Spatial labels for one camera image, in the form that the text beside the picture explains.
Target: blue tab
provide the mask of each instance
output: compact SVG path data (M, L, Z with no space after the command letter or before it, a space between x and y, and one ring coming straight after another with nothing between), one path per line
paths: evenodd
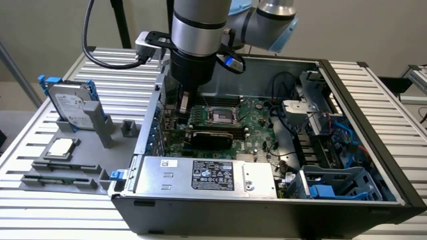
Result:
M336 196L335 199L342 199L342 200L366 200L368 195L370 194L364 191L364 192L360 192L355 196Z
M49 76L44 82L48 84L59 84L61 81L63 81L61 77Z
M283 31L282 35L275 40L274 44L270 46L270 49L268 49L270 52L279 53L282 51L283 47L286 46L291 38L291 35L294 33L294 30L298 24L299 24L299 18L295 17L292 22L288 24L286 30Z
M88 85L89 91L91 91L91 99L93 101L99 101L100 102L100 96L99 93L96 91L96 86L95 86L95 82L92 81L92 79L85 81L85 84ZM100 108L100 113L101 113L101 117L104 118L104 120L107 120L107 116L105 116L105 112L103 107Z
M314 185L310 187L310 194L312 198L334 199L335 193L331 185Z
M109 175L109 180L111 181L123 181L123 175L124 175L124 172L123 171L113 171Z
M252 0L232 0L228 16L236 15L250 9L252 6Z
M346 164L346 166L344 166L344 169L348 169L348 168L350 168L350 166L352 165L352 162L354 162L354 154L350 153L350 154L348 154L348 162L347 162L347 164Z
M45 78L47 78L47 76L40 75L37 77L37 80L39 80L39 85L40 85L40 87L43 89L44 95L49 96L48 88L47 88L47 85L45 85Z

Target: power supply label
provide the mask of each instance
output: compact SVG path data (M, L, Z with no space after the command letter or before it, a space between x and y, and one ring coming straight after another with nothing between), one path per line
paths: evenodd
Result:
M235 190L233 163L192 161L191 187L196 190Z

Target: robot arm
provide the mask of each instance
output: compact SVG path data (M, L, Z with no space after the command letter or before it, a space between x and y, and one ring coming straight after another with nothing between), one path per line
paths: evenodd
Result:
M211 81L216 62L236 74L244 72L244 59L233 47L248 44L280 52L298 22L294 0L263 0L258 8L251 7L251 0L175 0L171 34L143 32L135 41L137 62L116 66L99 61L88 51L93 1L83 26L87 58L101 67L129 69L145 64L156 49L169 49L169 73L180 83L176 112L183 119L188 118L199 86Z
M258 8L232 1L225 27L233 29L233 46L251 45L280 52L298 25L294 0L263 0Z

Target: metal frame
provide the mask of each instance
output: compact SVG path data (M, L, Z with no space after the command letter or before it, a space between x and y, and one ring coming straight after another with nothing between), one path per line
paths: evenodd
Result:
M7 69L9 70L11 74L13 75L13 78L15 78L16 82L19 83L21 89L24 90L32 104L35 105L36 108L39 108L43 103L41 98L39 97L33 86L27 81L27 79L19 69L19 66L13 62L13 59L12 59L5 47L3 46L1 42L0 42L0 59L3 60L4 65L5 65Z
M419 90L427 95L427 68L424 66L410 65L408 70L403 74L403 78L408 78L416 85Z
M96 51L103 52L97 53L97 57L101 57L104 61L108 61L112 64L129 63L133 61L133 56L131 55L129 50L99 48ZM81 71L81 74L92 75L95 82L96 80L100 80L100 83L111 83L111 85L103 85L103 96L100 96L100 101L103 105L109 108L109 112L115 112L117 114L117 110L112 109L113 107L120 107L123 109L128 108L128 110L132 110L133 106L145 104L143 102L144 98L136 97L137 94L129 93L128 95L124 95L121 93L123 91L127 91L124 88L131 92L144 91L143 89L131 89L131 86L123 85L123 83L136 85L145 84L144 79L132 78L127 71L104 71L99 68L97 70L93 70L93 68L92 70L81 70L81 68L93 66L91 64L81 64L83 59L84 57L81 56L64 78L73 78ZM347 69L362 71L360 66L355 62L330 61L330 63L334 69L336 69L336 72L339 72L338 74L342 79L346 77L355 78L352 74L346 74ZM147 69L152 68L140 68L136 69L136 71L144 72ZM359 78L364 79L364 82L371 81L371 78L367 75ZM352 91L358 90L352 86L346 86L346 88L348 89L350 94L352 95L356 104L359 105L366 118L387 147L400 146L396 145L396 143L404 144L403 146L406 147L412 143L418 144L416 146L424 143L424 141L416 140L418 138L414 136L411 136L411 140L407 140L410 137L407 135L392 135L391 131L388 131L388 134L382 134L384 133L382 127L410 127L411 125L402 118L391 121L390 119L394 117L378 115L371 111L364 111L372 109L375 106L383 107L384 109L394 108L394 105L388 103L387 97L382 97L382 94L358 93ZM17 190L20 177L16 177L16 175L19 175L19 172L31 166L32 157L37 157L41 153L40 149L44 149L44 146L27 146L27 144L44 143L49 141L49 136L53 136L53 133L57 130L55 124L49 122L57 118L57 114L51 112L51 110L52 105L49 104L49 101L45 101L21 133L16 137L12 146L0 158L0 165L3 162L3 168L0 169L0 238L28 240L52 238L63 240L97 240L105 238L124 238L135 240L181 239L180 236L147 236L132 233L107 196L73 193L28 192ZM132 117L139 119L139 122L141 122L141 118L144 116L132 115ZM423 197L424 203L427 203L426 159L410 155L395 155L394 152L392 155L418 194ZM378 225L355 239L423 240L426 235L427 217L422 214L399 225ZM215 239L212 236L196 238L201 240Z

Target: blue connector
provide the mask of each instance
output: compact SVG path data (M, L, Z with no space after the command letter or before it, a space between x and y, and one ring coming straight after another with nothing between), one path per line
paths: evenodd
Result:
M117 182L124 181L125 180L124 179L124 174L125 174L124 171L113 171L111 173L109 180L111 181L117 181Z
M91 99L93 101L100 101L100 96L99 96L99 93L96 92L95 82L89 79L89 80L87 80L85 84L88 85L88 89L91 91ZM104 120L107 120L107 116L105 116L103 108L100 108L100 113L101 113L101 117L104 118Z
M336 127L344 129L348 133L350 133L350 137L351 137L351 140L354 140L354 131L342 123L339 122L334 122L332 125L335 125Z

